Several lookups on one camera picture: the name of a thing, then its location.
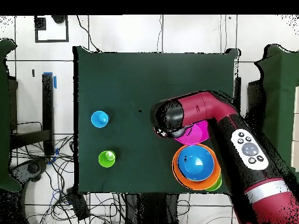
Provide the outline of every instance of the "orange bowl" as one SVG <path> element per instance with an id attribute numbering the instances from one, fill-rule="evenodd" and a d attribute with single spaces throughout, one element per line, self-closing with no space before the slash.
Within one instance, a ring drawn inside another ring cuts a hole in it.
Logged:
<path id="1" fill-rule="evenodd" d="M 180 152 L 185 148 L 185 147 L 188 147 L 188 145 L 185 145 L 185 146 L 182 146 L 176 153 L 175 155 L 173 156 L 173 159 L 172 159 L 172 172 L 173 172 L 173 175 L 175 176 L 175 178 L 177 179 L 177 181 L 182 185 L 182 186 L 185 186 L 187 187 L 188 189 L 191 189 L 191 190 L 206 190 L 208 188 L 210 188 L 211 186 L 213 186 L 219 176 L 220 176 L 220 173 L 221 173 L 221 169 L 220 169 L 220 165 L 218 163 L 218 160 L 216 158 L 216 155 L 214 153 L 213 150 L 211 150 L 208 146 L 205 146 L 203 144 L 196 144 L 196 145 L 199 145 L 199 146 L 202 146 L 204 148 L 206 148 L 212 155 L 213 159 L 214 159 L 214 170 L 211 174 L 211 176 L 209 178 L 207 178 L 206 180 L 203 180 L 203 181 L 191 181 L 191 180 L 188 180 L 184 175 L 181 174 L 180 170 L 179 170 L 179 167 L 178 167 L 178 156 L 180 154 Z"/>

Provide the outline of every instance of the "black stand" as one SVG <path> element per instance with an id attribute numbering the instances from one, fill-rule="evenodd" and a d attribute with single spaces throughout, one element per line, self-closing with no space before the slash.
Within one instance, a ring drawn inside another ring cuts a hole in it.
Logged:
<path id="1" fill-rule="evenodd" d="M 17 130 L 17 100 L 16 89 L 18 82 L 16 78 L 9 77 L 9 94 L 11 97 L 11 130 Z M 17 133 L 11 136 L 11 149 L 17 149 L 26 145 L 44 142 L 44 154 L 54 154 L 54 114 L 53 114 L 53 78 L 50 74 L 43 74 L 43 130 L 28 133 Z"/>

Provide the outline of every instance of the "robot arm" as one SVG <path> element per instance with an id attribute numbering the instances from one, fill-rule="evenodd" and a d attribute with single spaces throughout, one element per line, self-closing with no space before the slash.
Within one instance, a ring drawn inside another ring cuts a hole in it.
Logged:
<path id="1" fill-rule="evenodd" d="M 161 137 L 181 137 L 186 128 L 203 120 L 209 122 L 216 155 L 223 158 L 224 179 L 239 223 L 299 224 L 296 197 L 228 100 L 216 92 L 196 92 L 163 100 L 151 110 Z"/>

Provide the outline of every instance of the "green cup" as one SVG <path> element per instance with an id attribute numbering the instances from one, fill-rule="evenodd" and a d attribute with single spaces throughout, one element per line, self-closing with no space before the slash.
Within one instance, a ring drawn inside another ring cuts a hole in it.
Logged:
<path id="1" fill-rule="evenodd" d="M 221 187 L 221 185 L 222 185 L 222 176 L 220 174 L 216 183 L 213 184 L 210 188 L 206 189 L 206 191 L 215 191 L 215 190 L 219 189 Z"/>
<path id="2" fill-rule="evenodd" d="M 99 155 L 99 163 L 103 167 L 111 167 L 115 163 L 115 153 L 111 150 L 103 151 Z"/>

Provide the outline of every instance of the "blue cup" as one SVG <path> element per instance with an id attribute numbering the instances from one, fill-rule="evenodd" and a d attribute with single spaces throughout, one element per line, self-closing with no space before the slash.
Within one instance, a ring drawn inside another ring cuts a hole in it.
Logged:
<path id="1" fill-rule="evenodd" d="M 178 167 L 188 180 L 203 181 L 211 176 L 214 170 L 214 159 L 204 147 L 192 145 L 180 152 Z"/>
<path id="2" fill-rule="evenodd" d="M 98 128 L 106 126 L 109 122 L 109 116 L 103 111 L 96 111 L 91 116 L 91 123 Z"/>

